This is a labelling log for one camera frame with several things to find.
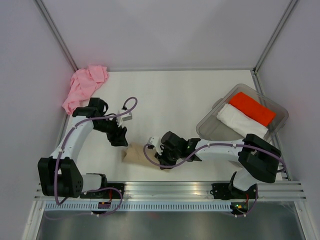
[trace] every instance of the pink cloth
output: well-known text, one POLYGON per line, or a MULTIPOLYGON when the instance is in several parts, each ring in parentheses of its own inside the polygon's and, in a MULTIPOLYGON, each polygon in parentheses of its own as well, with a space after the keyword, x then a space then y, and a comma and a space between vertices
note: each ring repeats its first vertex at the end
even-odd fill
POLYGON ((71 89, 62 104, 68 115, 80 106, 80 101, 88 100, 109 78, 106 66, 89 65, 87 69, 76 71, 71 77, 71 89))

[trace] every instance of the folded cloth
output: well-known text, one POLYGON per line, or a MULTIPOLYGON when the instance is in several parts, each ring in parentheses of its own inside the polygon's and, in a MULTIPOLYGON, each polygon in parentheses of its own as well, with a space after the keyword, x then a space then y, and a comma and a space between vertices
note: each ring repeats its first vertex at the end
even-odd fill
POLYGON ((106 66, 89 65, 77 70, 71 77, 70 92, 62 104, 68 115, 80 106, 80 101, 88 100, 109 78, 106 66))
POLYGON ((246 116, 243 112, 228 103, 223 106, 216 118, 244 138, 247 134, 255 134, 263 139, 268 131, 268 128, 246 116))
MULTIPOLYGON (((157 164, 159 160, 155 158, 156 150, 154 149, 146 149, 146 154, 148 157, 157 164)), ((153 165, 151 162, 146 159, 144 154, 144 147, 138 143, 132 142, 126 149, 126 151, 122 152, 122 162, 128 164, 136 164, 141 165, 153 169, 161 170, 160 167, 153 165)), ((161 170, 162 172, 169 172, 169 169, 161 170)))
POLYGON ((276 116, 273 111, 262 106, 256 100, 243 92, 238 92, 233 98, 231 98, 229 104, 265 127, 268 126, 276 116))

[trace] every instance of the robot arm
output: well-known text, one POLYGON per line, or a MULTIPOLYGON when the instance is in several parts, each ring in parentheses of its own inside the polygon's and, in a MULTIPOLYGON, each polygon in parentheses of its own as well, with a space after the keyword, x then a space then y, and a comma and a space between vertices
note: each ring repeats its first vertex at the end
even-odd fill
POLYGON ((245 196, 246 191, 257 183, 274 183, 279 165, 277 159, 266 153, 236 145, 252 146, 281 156, 277 148, 254 134, 248 134, 246 138, 235 141, 216 142, 200 138, 185 140, 169 131, 161 139, 151 137, 148 144, 149 148, 156 149, 155 157, 163 166, 161 169, 164 166, 176 165, 178 159, 186 159, 203 146, 213 146, 197 151, 188 162, 219 160, 240 163, 243 169, 233 174, 228 186, 228 190, 235 198, 245 196))
POLYGON ((57 176, 57 193, 59 197, 77 198, 82 192, 106 187, 107 179, 105 175, 97 173, 81 175, 76 162, 79 152, 92 130, 106 133, 107 139, 112 146, 128 146, 126 140, 127 128, 122 127, 121 123, 132 119, 131 113, 112 119, 84 121, 88 118, 103 117, 107 110, 107 103, 100 98, 91 98, 88 106, 75 109, 72 114, 72 127, 74 129, 69 132, 70 134, 68 133, 64 136, 50 157, 43 157, 38 162, 38 172, 44 195, 54 196, 55 166, 59 153, 59 159, 61 160, 58 166, 60 173, 57 176))

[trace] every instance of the white wall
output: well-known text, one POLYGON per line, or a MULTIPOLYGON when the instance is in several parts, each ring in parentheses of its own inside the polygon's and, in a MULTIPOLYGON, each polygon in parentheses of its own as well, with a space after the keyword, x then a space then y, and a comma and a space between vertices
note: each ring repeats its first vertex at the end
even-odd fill
POLYGON ((279 137, 293 178, 320 226, 320 1, 301 0, 259 75, 268 97, 289 112, 279 137))
POLYGON ((43 0, 79 67, 248 68, 290 0, 43 0))
POLYGON ((73 72, 32 0, 1 1, 0 22, 0 239, 18 240, 73 72))

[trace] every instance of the glass panel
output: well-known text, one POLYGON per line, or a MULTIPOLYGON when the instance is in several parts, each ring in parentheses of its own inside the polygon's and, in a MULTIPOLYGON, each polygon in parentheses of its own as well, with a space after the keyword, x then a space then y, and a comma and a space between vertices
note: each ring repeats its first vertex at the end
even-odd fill
POLYGON ((221 212, 116 212, 110 216, 72 216, 48 212, 38 240, 301 240, 305 239, 293 203, 258 203, 246 218, 221 212))

